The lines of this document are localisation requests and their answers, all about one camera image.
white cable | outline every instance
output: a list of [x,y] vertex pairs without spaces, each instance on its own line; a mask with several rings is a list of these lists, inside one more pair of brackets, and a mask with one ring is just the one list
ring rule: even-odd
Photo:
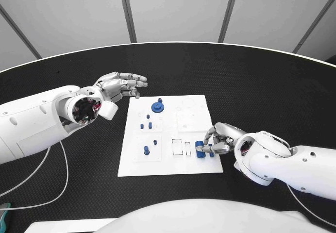
[[41,164],[43,164],[43,162],[44,162],[44,160],[46,160],[46,158],[47,158],[48,151],[50,151],[50,148],[47,148],[47,152],[46,152],[46,155],[44,155],[44,157],[43,157],[43,160],[41,160],[38,166],[35,167],[33,173],[30,174],[30,176],[28,176],[10,190],[7,190],[4,193],[1,193],[1,194],[0,194],[0,197],[1,197],[2,195],[5,195],[7,193],[10,193],[15,188],[18,188],[18,187],[24,184],[24,182],[30,179],[30,177],[33,176],[33,174],[34,174],[35,171],[38,170],[38,168],[40,168],[40,166],[41,166]]
[[294,195],[294,193],[292,193],[292,190],[291,190],[288,184],[286,184],[286,187],[288,187],[288,190],[289,190],[289,192],[291,192],[291,194],[292,194],[292,196],[294,196],[296,202],[299,203],[299,205],[302,206],[302,208],[309,212],[309,214],[311,214],[317,219],[320,219],[325,224],[328,224],[328,225],[331,225],[333,227],[336,227],[336,224],[333,224],[333,223],[330,223],[328,221],[325,221],[324,219],[321,219],[321,218],[307,209],[307,207],[304,206],[304,204],[301,203],[301,201],[296,199],[296,197],[295,197],[295,195]]
[[47,205],[47,204],[50,204],[51,202],[54,202],[54,201],[59,199],[59,197],[61,196],[61,194],[63,194],[63,192],[64,192],[64,189],[66,189],[66,186],[67,186],[69,168],[67,168],[66,153],[64,153],[64,148],[63,148],[61,141],[60,141],[59,143],[60,143],[60,146],[61,146],[61,149],[63,149],[64,164],[66,164],[66,182],[64,182],[64,187],[63,187],[61,193],[57,195],[57,197],[56,197],[53,200],[50,200],[48,202],[46,202],[46,203],[43,203],[43,204],[31,205],[31,206],[24,206],[24,207],[15,207],[15,208],[1,208],[0,211],[2,211],[2,210],[21,210],[21,209],[28,209],[28,208],[33,208],[33,207],[38,207],[38,206],[41,206],[41,205]]

rectangular slot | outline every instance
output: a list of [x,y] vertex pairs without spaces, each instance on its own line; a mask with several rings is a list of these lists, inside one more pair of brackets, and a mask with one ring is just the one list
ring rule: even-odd
[[184,143],[184,147],[185,147],[185,156],[190,156],[191,155],[190,142]]
[[172,155],[183,155],[181,139],[171,140]]

black mat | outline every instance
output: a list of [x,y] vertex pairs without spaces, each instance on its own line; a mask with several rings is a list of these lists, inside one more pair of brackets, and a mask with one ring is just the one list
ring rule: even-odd
[[[134,44],[72,53],[0,73],[0,103],[64,85],[93,84],[118,71],[148,77],[142,96],[204,94],[211,122],[246,132],[265,130],[292,146],[336,149],[336,69],[299,57],[246,47],[197,44]],[[128,99],[112,121],[96,121],[63,140],[69,187],[60,199],[38,208],[12,211],[8,233],[22,233],[34,221],[115,218],[168,200],[209,198],[242,201],[269,209],[299,211],[285,184],[250,182],[233,169],[233,154],[220,157],[223,173],[116,177]],[[44,152],[0,165],[0,193],[31,173]],[[59,144],[28,182],[0,203],[12,207],[51,200],[64,184]],[[336,223],[336,202],[295,191],[307,207]]]

white paper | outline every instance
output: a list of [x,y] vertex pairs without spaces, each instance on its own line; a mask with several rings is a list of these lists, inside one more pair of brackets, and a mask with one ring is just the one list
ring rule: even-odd
[[[158,98],[162,99],[164,110],[154,113],[151,105]],[[194,142],[203,140],[210,127],[203,95],[131,98],[118,176],[221,172],[219,155],[196,157]],[[144,146],[148,146],[148,155],[144,154]]]

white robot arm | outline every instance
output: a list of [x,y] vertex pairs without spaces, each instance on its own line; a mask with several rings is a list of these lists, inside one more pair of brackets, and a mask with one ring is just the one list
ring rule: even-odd
[[197,151],[226,154],[234,152],[234,168],[258,184],[269,185],[273,178],[295,190],[336,200],[336,150],[296,146],[260,131],[246,133],[224,123],[209,129],[203,144],[213,135],[213,146]]
[[147,78],[129,73],[103,75],[93,86],[63,86],[0,105],[0,164],[50,147],[93,122],[110,120],[122,96],[139,93]]

